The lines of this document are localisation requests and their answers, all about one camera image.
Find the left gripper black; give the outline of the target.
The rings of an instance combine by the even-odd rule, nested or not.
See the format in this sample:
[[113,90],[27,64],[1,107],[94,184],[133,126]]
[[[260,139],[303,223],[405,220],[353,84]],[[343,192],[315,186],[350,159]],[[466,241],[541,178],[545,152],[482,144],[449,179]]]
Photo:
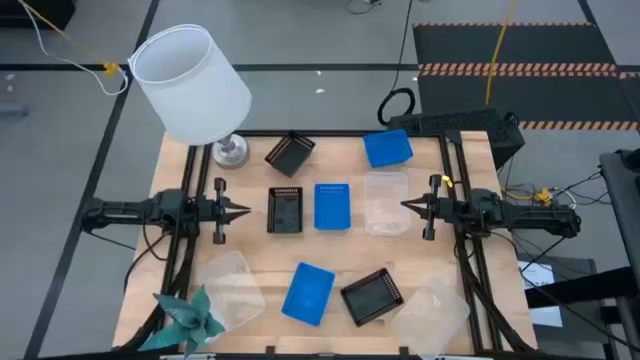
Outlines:
[[[213,243],[225,244],[226,237],[223,230],[225,223],[230,224],[235,219],[249,214],[250,211],[249,207],[235,204],[229,198],[225,198],[224,205],[226,181],[223,178],[216,177],[214,179],[214,190],[214,199],[207,199],[204,194],[199,196],[199,221],[213,222],[215,224]],[[226,212],[225,207],[228,209],[238,209],[242,211]]]

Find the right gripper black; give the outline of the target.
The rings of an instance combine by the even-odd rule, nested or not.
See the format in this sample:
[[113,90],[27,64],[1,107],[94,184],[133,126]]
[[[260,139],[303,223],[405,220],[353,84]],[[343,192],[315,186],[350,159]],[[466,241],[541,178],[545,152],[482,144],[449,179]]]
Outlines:
[[[442,184],[446,183],[442,179],[443,175],[431,175],[429,178],[429,185],[431,186],[431,192],[427,195],[411,199],[404,200],[401,204],[420,216],[421,219],[427,219],[427,226],[423,231],[423,238],[425,240],[435,239],[435,220],[441,219],[445,223],[457,225],[458,219],[455,214],[457,201],[451,198],[442,198],[438,196],[439,188]],[[418,205],[425,205],[426,209],[418,207]]]

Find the blue plastic basket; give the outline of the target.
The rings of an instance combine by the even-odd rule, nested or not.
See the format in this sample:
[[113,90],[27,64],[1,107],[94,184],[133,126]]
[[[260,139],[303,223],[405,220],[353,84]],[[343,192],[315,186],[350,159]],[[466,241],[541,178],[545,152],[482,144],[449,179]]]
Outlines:
[[351,227],[350,187],[346,183],[320,183],[314,187],[314,227],[343,231]]
[[369,134],[363,137],[363,141],[373,168],[401,164],[413,156],[409,136],[404,129]]
[[336,275],[300,262],[287,291],[281,312],[311,326],[319,326],[325,314]]

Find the clear plastic basket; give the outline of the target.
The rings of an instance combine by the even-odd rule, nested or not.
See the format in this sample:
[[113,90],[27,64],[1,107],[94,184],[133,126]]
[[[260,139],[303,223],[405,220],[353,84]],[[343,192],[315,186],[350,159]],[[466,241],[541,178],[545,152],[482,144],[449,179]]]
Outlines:
[[376,236],[399,236],[409,230],[408,178],[401,172],[368,172],[364,181],[364,227]]
[[435,360],[466,323],[469,313],[469,306],[454,285],[430,278],[391,320],[391,329],[422,360]]
[[205,287],[210,312],[226,332],[245,325],[266,308],[260,287],[239,251],[210,260],[196,271],[194,281]]

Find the black plastic basket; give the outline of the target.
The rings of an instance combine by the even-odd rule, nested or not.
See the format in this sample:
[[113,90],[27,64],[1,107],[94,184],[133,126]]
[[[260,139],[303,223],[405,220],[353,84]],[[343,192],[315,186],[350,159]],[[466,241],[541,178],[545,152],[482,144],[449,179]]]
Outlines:
[[267,154],[265,161],[280,173],[293,177],[310,156],[315,143],[296,131],[289,131]]
[[267,232],[301,233],[303,231],[303,189],[275,187],[268,193]]
[[404,299],[386,268],[379,269],[340,290],[357,327],[404,304]]

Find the black computer case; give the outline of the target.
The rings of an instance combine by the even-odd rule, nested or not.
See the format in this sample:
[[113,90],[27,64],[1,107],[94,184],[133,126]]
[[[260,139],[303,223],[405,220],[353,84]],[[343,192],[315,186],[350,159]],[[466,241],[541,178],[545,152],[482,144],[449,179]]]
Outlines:
[[485,132],[497,169],[525,145],[518,117],[512,112],[501,115],[495,109],[438,115],[408,114],[391,118],[386,127],[389,130],[404,129],[409,134],[433,135],[453,130]]

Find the teal artificial plant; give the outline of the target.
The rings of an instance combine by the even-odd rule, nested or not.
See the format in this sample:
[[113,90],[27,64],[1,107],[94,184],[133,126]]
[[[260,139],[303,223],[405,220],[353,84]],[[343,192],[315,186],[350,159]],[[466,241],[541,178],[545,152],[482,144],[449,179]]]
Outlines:
[[197,289],[190,303],[161,294],[154,294],[154,298],[173,322],[146,340],[139,351],[185,343],[184,359],[187,360],[208,338],[225,331],[222,323],[210,312],[211,300],[204,286]]

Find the white shade silver table lamp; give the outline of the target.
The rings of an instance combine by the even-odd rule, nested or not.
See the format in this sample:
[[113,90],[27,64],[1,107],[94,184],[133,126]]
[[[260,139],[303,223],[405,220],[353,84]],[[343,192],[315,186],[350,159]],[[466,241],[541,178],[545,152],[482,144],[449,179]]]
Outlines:
[[249,115],[252,94],[211,34],[196,24],[167,28],[129,57],[140,85],[166,132],[186,145],[211,145],[224,168],[249,158],[235,131]]

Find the white paper sheet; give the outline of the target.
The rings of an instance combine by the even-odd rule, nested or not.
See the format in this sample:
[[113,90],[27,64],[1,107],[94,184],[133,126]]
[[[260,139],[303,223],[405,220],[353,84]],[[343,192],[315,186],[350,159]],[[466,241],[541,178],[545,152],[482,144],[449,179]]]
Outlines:
[[[525,261],[519,262],[519,268],[524,271],[523,285],[526,290],[534,285],[542,286],[555,282],[551,265],[531,264],[527,266]],[[561,328],[563,326],[561,311],[558,306],[533,308],[529,310],[534,325]]]

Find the black metal beam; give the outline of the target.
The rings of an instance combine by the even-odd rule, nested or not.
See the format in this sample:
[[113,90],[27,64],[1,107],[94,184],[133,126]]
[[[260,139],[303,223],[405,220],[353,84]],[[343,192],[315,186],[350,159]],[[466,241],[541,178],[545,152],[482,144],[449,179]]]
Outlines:
[[570,305],[617,297],[635,297],[638,294],[640,294],[640,285],[630,267],[543,286],[532,286],[525,291],[529,308]]

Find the black hazard-striped floor mat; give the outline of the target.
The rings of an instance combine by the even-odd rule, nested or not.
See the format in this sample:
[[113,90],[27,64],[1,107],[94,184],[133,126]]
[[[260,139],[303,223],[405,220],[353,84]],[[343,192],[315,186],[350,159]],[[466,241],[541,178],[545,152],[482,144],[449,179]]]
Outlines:
[[640,132],[640,65],[616,64],[584,23],[419,23],[425,113],[485,107],[523,129]]

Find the grey floor object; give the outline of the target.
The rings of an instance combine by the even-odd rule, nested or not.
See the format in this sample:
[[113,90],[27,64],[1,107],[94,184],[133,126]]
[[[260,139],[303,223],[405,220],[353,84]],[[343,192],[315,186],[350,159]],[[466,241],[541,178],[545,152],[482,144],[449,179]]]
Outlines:
[[0,102],[0,118],[23,118],[28,114],[29,108],[26,105]]

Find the black box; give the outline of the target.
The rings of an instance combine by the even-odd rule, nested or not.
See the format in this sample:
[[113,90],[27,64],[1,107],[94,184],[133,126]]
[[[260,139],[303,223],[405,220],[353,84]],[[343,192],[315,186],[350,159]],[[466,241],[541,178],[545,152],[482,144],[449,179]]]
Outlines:
[[[50,26],[41,17],[55,27],[64,30],[76,11],[75,0],[23,0],[40,29]],[[29,28],[32,25],[29,15],[19,0],[0,0],[0,28]]]

